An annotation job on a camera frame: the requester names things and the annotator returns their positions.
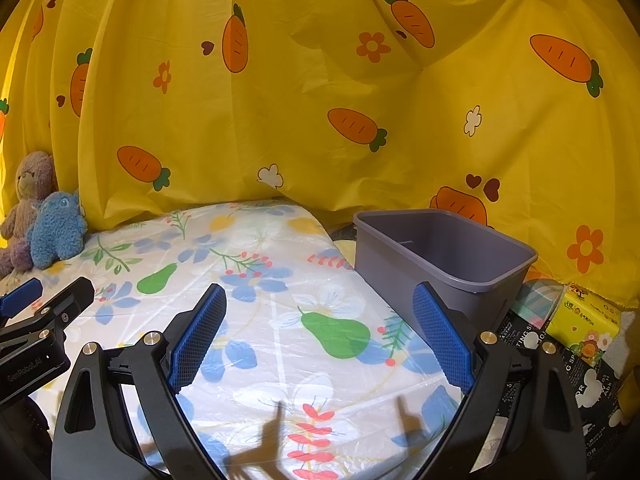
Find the blue stuffed animal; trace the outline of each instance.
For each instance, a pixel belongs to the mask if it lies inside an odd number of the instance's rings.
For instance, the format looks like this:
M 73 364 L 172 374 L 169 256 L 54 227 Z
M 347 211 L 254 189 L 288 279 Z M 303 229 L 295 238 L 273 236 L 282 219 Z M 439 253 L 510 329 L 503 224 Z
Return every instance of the blue stuffed animal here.
M 87 225 L 80 214 L 78 191 L 73 194 L 57 191 L 36 207 L 38 217 L 26 234 L 33 266 L 47 269 L 56 260 L 80 254 Z

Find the yellow tissue pack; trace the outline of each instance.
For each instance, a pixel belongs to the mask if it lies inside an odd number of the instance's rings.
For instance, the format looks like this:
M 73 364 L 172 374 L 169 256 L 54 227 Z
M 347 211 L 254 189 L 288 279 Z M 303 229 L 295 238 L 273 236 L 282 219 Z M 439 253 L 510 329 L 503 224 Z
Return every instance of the yellow tissue pack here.
M 620 330 L 620 311 L 600 296 L 569 285 L 546 333 L 594 366 Z

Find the orange carrot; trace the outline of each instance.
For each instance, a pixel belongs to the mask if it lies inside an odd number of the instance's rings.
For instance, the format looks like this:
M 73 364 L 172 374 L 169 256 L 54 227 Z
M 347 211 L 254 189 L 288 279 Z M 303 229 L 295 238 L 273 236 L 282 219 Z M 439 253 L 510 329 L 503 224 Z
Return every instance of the orange carrot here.
M 160 161 L 151 153 L 137 146 L 123 146 L 118 150 L 120 165 L 133 178 L 140 182 L 152 182 L 154 189 L 160 191 L 169 186 L 171 171 L 163 168 Z
M 222 34 L 222 59 L 232 73 L 242 72 L 249 61 L 249 43 L 242 9 L 234 4 L 234 14 L 228 19 Z
M 479 198 L 443 186 L 431 199 L 430 207 L 451 211 L 474 222 L 486 225 L 486 209 Z
M 35 38 L 40 33 L 43 24 L 44 13 L 42 12 L 42 6 L 40 6 L 40 10 L 38 10 L 38 15 L 36 16 L 36 22 L 33 24 L 33 35 L 31 39 Z
M 9 105 L 6 102 L 6 98 L 0 101 L 0 140 L 4 135 L 4 122 L 6 121 L 6 115 L 9 113 Z
M 418 43 L 426 48 L 431 48 L 436 43 L 431 23 L 418 6 L 409 0 L 385 1 L 391 5 L 391 13 L 401 27 L 418 40 Z
M 600 95 L 600 89 L 604 85 L 598 63 L 590 60 L 579 46 L 546 34 L 532 36 L 529 43 L 540 59 L 560 75 L 570 81 L 587 83 L 587 90 L 591 96 Z
M 84 98 L 84 86 L 86 85 L 86 75 L 89 71 L 89 61 L 91 61 L 91 54 L 94 50 L 88 48 L 86 52 L 78 54 L 76 61 L 78 66 L 74 70 L 71 76 L 71 89 L 69 91 L 69 98 L 71 99 L 71 107 L 75 114 L 80 117 L 80 111 L 82 110 L 82 99 Z
M 366 115 L 347 108 L 334 108 L 326 115 L 338 133 L 357 144 L 368 144 L 372 152 L 386 144 L 386 130 Z

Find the stuffed animal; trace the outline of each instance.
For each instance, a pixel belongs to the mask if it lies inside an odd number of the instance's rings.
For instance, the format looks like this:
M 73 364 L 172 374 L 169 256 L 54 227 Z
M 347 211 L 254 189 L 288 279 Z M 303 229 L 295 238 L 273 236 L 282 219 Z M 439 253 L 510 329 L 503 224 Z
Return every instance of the stuffed animal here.
M 38 208 L 38 217 L 27 232 L 33 265 L 47 269 L 55 260 L 68 260 L 80 254 L 87 225 L 80 214 L 78 191 L 52 193 Z
M 6 248 L 0 248 L 0 278 L 14 269 L 29 270 L 33 267 L 25 235 L 38 214 L 34 206 L 49 196 L 56 186 L 56 171 L 50 155 L 33 152 L 21 161 L 15 174 L 19 202 L 0 225 L 0 235 L 8 241 Z

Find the bin rim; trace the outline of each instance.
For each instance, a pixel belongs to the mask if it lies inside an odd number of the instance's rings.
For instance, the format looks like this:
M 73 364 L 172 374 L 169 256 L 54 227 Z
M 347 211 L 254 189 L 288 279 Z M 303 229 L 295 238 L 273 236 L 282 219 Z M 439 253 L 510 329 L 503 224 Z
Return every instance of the bin rim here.
M 392 238 L 388 237 L 384 233 L 378 231 L 377 229 L 373 228 L 372 226 L 366 223 L 367 217 L 384 216 L 384 215 L 394 216 L 394 215 L 402 215 L 406 213 L 426 213 L 426 214 L 434 214 L 434 215 L 446 215 L 446 216 L 455 218 L 456 221 L 468 222 L 469 224 L 472 224 L 474 228 L 485 229 L 514 245 L 520 246 L 524 250 L 531 252 L 532 256 L 527 260 L 525 260 L 524 262 L 522 262 L 519 266 L 514 267 L 510 271 L 505 272 L 500 276 L 497 276 L 490 282 L 469 282 L 467 280 L 462 280 L 461 278 L 457 278 L 449 274 L 448 272 L 445 272 L 444 270 L 440 269 L 439 267 L 436 267 L 431 262 L 428 262 L 424 258 L 421 258 L 417 254 L 415 254 L 413 251 L 407 249 L 406 247 L 402 246 Z M 494 288 L 497 288 L 499 285 L 501 285 L 505 280 L 507 280 L 511 276 L 514 276 L 518 274 L 521 270 L 530 267 L 538 259 L 538 252 L 530 245 L 527 245 L 519 240 L 516 240 L 515 238 L 507 236 L 491 227 L 483 226 L 478 222 L 474 222 L 473 220 L 469 220 L 468 218 L 464 218 L 463 216 L 460 216 L 458 214 L 455 214 L 449 211 L 443 211 L 442 209 L 428 208 L 428 209 L 395 209 L 395 210 L 360 211 L 353 215 L 353 223 L 356 225 L 358 229 L 363 229 L 363 231 L 366 231 L 368 234 L 372 235 L 373 237 L 377 238 L 379 241 L 388 245 L 390 248 L 397 251 L 399 254 L 402 254 L 402 256 L 411 260 L 414 264 L 427 270 L 428 272 L 430 272 L 431 274 L 434 274 L 435 276 L 439 276 L 438 279 L 441 282 L 446 283 L 447 285 L 450 285 L 453 288 L 464 290 L 465 292 L 478 293 L 478 292 L 487 292 L 489 290 L 493 290 Z M 356 235 L 356 254 L 357 253 L 358 253 L 358 244 L 357 244 L 357 235 Z

